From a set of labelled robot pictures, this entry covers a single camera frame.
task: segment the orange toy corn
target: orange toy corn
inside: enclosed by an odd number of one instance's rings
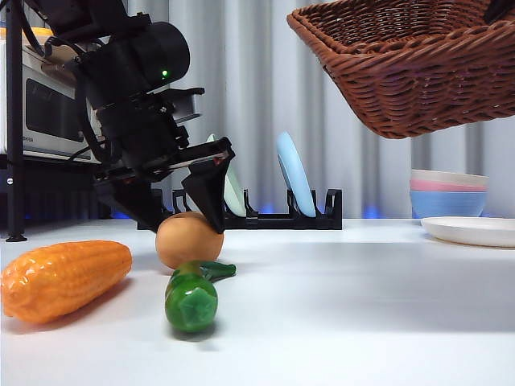
[[[78,241],[34,249],[2,272],[7,316],[45,323],[100,296],[130,271],[132,256],[114,241]]]

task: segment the pepper stem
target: pepper stem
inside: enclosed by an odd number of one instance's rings
[[[236,266],[234,264],[222,264],[215,261],[201,261],[200,269],[202,275],[209,281],[225,279],[236,274]]]

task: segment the stacked bowl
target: stacked bowl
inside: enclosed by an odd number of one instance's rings
[[[488,177],[436,170],[411,171],[413,217],[478,217],[486,204]]]

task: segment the green pepper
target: green pepper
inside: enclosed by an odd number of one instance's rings
[[[188,261],[177,267],[165,291],[165,313],[171,325],[185,332],[210,326],[218,307],[212,282],[235,273],[235,265],[214,261]]]

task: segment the plastic vegetable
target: plastic vegetable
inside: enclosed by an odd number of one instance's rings
[[[177,269],[186,261],[215,261],[224,244],[224,234],[218,234],[202,213],[186,211],[168,217],[155,235],[159,260]]]
[[[213,323],[218,295],[212,281],[231,277],[235,265],[214,261],[189,261],[173,273],[165,291],[165,312],[177,330],[202,331]]]
[[[114,241],[78,241],[34,249],[2,272],[7,316],[45,323],[100,296],[130,271],[132,256]]]

